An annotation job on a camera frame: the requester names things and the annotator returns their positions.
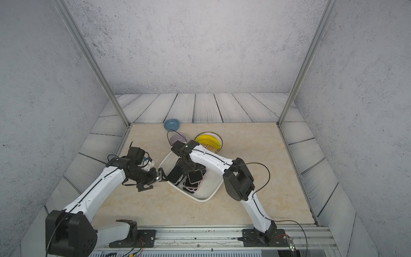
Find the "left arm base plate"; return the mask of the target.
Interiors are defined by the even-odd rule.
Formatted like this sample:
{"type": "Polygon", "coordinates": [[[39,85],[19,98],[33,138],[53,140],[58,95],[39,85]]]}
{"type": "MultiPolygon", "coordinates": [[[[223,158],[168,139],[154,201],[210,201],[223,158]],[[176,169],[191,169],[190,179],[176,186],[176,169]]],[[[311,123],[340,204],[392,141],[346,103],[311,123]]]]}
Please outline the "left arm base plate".
{"type": "Polygon", "coordinates": [[[153,248],[156,230],[137,230],[121,240],[109,244],[110,248],[153,248]]]}

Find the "black phone dark case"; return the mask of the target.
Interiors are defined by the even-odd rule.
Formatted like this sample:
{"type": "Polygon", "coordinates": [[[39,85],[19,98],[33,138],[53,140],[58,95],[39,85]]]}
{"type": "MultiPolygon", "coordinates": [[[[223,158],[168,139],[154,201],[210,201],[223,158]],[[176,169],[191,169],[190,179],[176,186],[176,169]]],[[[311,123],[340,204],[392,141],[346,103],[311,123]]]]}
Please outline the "black phone dark case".
{"type": "Polygon", "coordinates": [[[186,179],[186,180],[183,182],[183,190],[186,191],[186,192],[188,192],[188,193],[193,194],[193,193],[195,193],[195,192],[199,189],[199,186],[200,186],[200,185],[201,185],[201,181],[200,181],[200,182],[197,182],[197,183],[195,183],[195,184],[191,184],[191,183],[189,182],[189,180],[186,179]]]}

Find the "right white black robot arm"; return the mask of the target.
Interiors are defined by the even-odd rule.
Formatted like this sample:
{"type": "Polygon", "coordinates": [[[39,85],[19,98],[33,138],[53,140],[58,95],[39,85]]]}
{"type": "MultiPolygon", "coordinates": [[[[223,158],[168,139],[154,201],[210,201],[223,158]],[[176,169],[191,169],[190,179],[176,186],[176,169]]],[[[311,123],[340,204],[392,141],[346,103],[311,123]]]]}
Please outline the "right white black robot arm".
{"type": "Polygon", "coordinates": [[[274,238],[277,226],[262,207],[256,195],[254,178],[243,159],[221,157],[194,140],[187,143],[176,141],[171,151],[179,157],[177,167],[181,176],[186,178],[183,182],[186,188],[200,185],[204,172],[213,171],[223,178],[227,194],[244,206],[261,243],[267,244],[274,238]]]}

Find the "black phone cream case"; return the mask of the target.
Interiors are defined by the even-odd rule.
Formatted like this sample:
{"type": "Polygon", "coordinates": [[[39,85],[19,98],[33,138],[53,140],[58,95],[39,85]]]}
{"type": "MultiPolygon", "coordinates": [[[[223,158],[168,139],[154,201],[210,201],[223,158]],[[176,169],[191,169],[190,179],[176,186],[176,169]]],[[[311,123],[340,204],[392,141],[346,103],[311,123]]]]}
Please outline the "black phone cream case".
{"type": "Polygon", "coordinates": [[[183,170],[180,161],[175,164],[173,169],[167,175],[167,180],[175,186],[178,186],[181,183],[183,180],[183,170]]]}

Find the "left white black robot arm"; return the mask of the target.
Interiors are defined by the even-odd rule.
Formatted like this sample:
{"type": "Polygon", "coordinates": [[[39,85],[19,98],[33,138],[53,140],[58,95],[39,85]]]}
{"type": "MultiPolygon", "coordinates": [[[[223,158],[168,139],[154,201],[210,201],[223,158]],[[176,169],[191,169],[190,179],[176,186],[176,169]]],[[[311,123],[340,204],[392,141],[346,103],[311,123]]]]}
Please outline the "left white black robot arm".
{"type": "Polygon", "coordinates": [[[52,211],[45,221],[46,255],[87,257],[95,248],[112,244],[115,247],[144,248],[145,239],[151,244],[154,230],[139,231],[132,220],[117,220],[116,225],[95,229],[91,222],[105,200],[120,184],[136,181],[138,191],[153,188],[165,180],[163,169],[149,164],[134,164],[128,157],[114,157],[90,187],[61,211],[52,211]]]}

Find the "white plastic storage box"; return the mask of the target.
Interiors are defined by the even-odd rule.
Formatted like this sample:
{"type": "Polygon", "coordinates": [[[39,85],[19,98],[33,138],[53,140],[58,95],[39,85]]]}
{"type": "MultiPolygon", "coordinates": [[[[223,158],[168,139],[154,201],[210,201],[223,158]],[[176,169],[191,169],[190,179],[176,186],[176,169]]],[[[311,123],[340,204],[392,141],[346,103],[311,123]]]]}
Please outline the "white plastic storage box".
{"type": "MultiPolygon", "coordinates": [[[[166,175],[168,175],[174,168],[175,164],[178,162],[178,159],[179,157],[177,155],[175,155],[173,152],[170,152],[160,163],[159,167],[163,169],[166,175]]],[[[194,193],[188,193],[184,191],[182,183],[180,183],[178,186],[173,185],[171,182],[168,182],[168,184],[178,192],[197,202],[206,202],[215,195],[215,193],[223,184],[223,178],[221,175],[208,168],[206,169],[206,171],[207,172],[204,175],[203,180],[198,187],[198,190],[194,193]]]]}

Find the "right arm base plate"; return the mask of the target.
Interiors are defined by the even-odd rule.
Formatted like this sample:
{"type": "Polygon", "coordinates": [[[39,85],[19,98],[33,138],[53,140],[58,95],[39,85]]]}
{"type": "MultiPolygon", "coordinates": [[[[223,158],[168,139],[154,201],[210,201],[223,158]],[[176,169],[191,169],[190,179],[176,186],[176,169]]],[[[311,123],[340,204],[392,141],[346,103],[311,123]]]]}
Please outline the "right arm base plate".
{"type": "Polygon", "coordinates": [[[289,240],[285,230],[277,229],[272,236],[255,229],[243,229],[242,236],[237,238],[244,247],[289,247],[289,240]]]}

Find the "black phone pink case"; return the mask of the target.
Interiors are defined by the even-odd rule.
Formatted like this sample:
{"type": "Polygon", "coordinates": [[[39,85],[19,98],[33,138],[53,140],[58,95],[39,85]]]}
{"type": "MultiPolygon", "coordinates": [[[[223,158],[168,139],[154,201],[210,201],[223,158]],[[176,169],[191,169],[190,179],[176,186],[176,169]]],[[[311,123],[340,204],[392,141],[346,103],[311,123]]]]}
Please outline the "black phone pink case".
{"type": "Polygon", "coordinates": [[[206,173],[205,170],[195,171],[188,174],[186,179],[189,180],[191,184],[195,184],[203,180],[204,174],[206,173]]]}

